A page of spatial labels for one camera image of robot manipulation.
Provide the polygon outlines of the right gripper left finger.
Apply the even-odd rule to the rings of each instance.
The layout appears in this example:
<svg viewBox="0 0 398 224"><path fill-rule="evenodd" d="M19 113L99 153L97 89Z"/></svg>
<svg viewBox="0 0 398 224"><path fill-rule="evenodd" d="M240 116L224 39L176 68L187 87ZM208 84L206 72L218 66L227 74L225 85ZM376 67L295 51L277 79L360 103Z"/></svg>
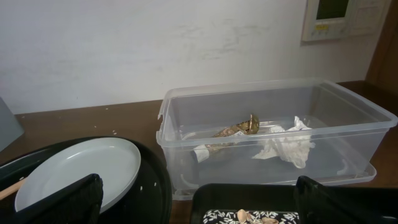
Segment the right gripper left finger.
<svg viewBox="0 0 398 224"><path fill-rule="evenodd" d="M97 223L103 201L103 181L90 174L14 214L14 223Z"/></svg>

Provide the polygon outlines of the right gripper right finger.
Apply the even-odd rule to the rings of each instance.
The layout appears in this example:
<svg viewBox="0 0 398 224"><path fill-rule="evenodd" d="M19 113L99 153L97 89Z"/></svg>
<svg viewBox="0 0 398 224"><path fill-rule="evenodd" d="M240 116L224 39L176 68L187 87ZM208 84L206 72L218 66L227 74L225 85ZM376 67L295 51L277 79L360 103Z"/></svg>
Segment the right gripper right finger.
<svg viewBox="0 0 398 224"><path fill-rule="evenodd" d="M300 223L397 223L397 189L327 187L300 176L294 199Z"/></svg>

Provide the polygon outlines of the grey round plate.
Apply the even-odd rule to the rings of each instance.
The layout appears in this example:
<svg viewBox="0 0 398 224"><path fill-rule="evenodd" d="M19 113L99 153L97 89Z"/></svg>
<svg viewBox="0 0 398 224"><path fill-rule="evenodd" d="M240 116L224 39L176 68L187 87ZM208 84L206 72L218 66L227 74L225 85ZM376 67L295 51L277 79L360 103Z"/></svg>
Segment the grey round plate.
<svg viewBox="0 0 398 224"><path fill-rule="evenodd" d="M98 174L103 181L103 213L130 190L141 165L138 147L121 138L96 138L70 146L32 171L17 192L19 212L70 184Z"/></svg>

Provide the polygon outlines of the white napkin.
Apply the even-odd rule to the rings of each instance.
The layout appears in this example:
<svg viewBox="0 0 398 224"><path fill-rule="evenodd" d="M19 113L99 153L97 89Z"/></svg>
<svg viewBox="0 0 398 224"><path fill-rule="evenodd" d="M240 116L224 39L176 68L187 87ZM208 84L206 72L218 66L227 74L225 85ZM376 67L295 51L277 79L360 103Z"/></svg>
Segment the white napkin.
<svg viewBox="0 0 398 224"><path fill-rule="evenodd" d="M291 162L298 169L305 168L309 152L316 146L314 142L311 142L311 136L267 139L262 145L264 148L253 156L253 159L265 160L279 157L282 161Z"/></svg>

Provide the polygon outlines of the wooden chopstick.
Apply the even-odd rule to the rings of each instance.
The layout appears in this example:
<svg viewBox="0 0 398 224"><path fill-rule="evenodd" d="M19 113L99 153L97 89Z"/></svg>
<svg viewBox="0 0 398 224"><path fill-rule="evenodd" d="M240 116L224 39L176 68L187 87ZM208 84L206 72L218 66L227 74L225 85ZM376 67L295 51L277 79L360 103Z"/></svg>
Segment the wooden chopstick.
<svg viewBox="0 0 398 224"><path fill-rule="evenodd" d="M8 188L2 190L0 192L0 200L12 195L13 193L17 192L24 184L25 178L22 178L20 181L16 182L15 184L9 186Z"/></svg>

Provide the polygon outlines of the gold foil wrapper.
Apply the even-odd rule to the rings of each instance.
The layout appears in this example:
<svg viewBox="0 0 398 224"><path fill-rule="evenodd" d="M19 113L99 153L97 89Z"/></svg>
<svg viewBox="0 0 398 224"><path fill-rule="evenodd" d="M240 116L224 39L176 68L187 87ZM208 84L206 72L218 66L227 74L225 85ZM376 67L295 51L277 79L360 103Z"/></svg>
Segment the gold foil wrapper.
<svg viewBox="0 0 398 224"><path fill-rule="evenodd" d="M259 131L259 118L251 114L250 120L244 121L239 124L232 125L230 127L224 128L222 131L218 132L213 136L213 138L221 137L238 137L257 134ZM234 146L239 141L234 142L223 142L217 144L202 144L193 149L192 156L196 159L198 163L207 160L212 154L217 153L222 148Z"/></svg>

